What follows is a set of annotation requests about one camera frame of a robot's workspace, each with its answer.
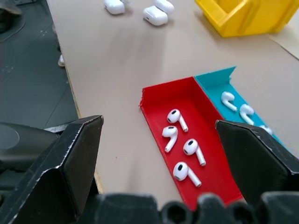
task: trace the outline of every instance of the yellow bin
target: yellow bin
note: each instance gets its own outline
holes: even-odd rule
[[[195,0],[222,37],[278,33],[299,0]]]

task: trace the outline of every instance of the blue tray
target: blue tray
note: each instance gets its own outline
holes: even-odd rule
[[[214,106],[217,108],[217,110],[220,112],[220,114],[223,116],[224,119],[245,123],[239,114],[239,109],[241,105],[247,104],[247,102],[230,84],[230,79],[231,79],[230,75],[233,73],[235,68],[236,67],[232,67],[228,69],[206,73],[203,75],[198,75],[195,76],[195,79],[202,87],[202,89],[205,91],[206,95],[210,98],[210,100],[212,101],[212,103],[214,104]],[[221,102],[221,95],[224,91],[230,92],[235,96],[233,104],[238,108],[237,112],[233,112],[232,110],[228,109]],[[263,122],[263,120],[256,113],[250,116],[250,118],[254,121],[255,126],[260,126],[260,125],[267,126],[265,122]],[[282,142],[275,135],[272,136],[279,143],[282,144]]]

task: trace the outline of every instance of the table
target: table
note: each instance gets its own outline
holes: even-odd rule
[[[299,145],[299,62],[267,35],[223,39],[192,1],[172,20],[142,19],[153,0],[112,16],[98,0],[48,0],[81,117],[104,115],[97,171],[105,193],[181,200],[138,107],[142,88],[237,66],[232,84],[294,154]]]

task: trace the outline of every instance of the wireless earbud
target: wireless earbud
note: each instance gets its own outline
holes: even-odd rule
[[[260,127],[261,127],[262,129],[264,129],[266,132],[268,132],[269,135],[273,135],[273,131],[272,131],[271,128],[269,128],[269,127],[267,127],[267,126],[265,126],[265,125],[261,125]]]
[[[173,176],[179,181],[182,181],[187,176],[189,176],[196,187],[199,187],[201,185],[201,181],[198,179],[195,173],[188,167],[188,165],[184,162],[178,162],[176,164],[176,166],[173,169]]]
[[[233,112],[236,112],[238,109],[236,106],[232,105],[229,101],[233,101],[235,99],[235,96],[230,92],[223,92],[221,95],[221,102],[227,106],[229,109],[231,109]]]
[[[155,5],[143,10],[145,20],[154,26],[161,26],[168,22],[168,13],[174,10],[174,6],[167,0],[156,0]]]
[[[247,124],[254,125],[254,122],[248,117],[248,115],[253,115],[253,114],[254,114],[254,110],[252,109],[251,106],[247,104],[243,104],[240,107],[240,116]]]
[[[168,126],[163,128],[162,131],[162,136],[169,138],[170,137],[170,141],[167,143],[166,147],[165,147],[165,152],[170,152],[170,150],[172,149],[172,147],[174,146],[174,143],[176,143],[177,138],[178,138],[178,129],[175,126]]]
[[[170,111],[169,114],[167,115],[167,120],[171,124],[179,121],[184,132],[187,132],[189,130],[183,116],[181,115],[178,109],[173,109],[172,111]]]
[[[113,15],[125,13],[125,4],[130,3],[131,0],[105,0],[104,5],[109,13]]]
[[[206,165],[206,160],[204,155],[202,154],[202,151],[198,145],[198,142],[195,139],[189,139],[183,147],[183,151],[186,155],[192,155],[196,153],[197,158],[199,160],[199,163],[201,166]]]

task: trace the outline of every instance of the black floor mat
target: black floor mat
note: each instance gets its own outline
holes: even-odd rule
[[[20,9],[24,27],[0,45],[0,122],[46,128],[76,120],[46,0]]]

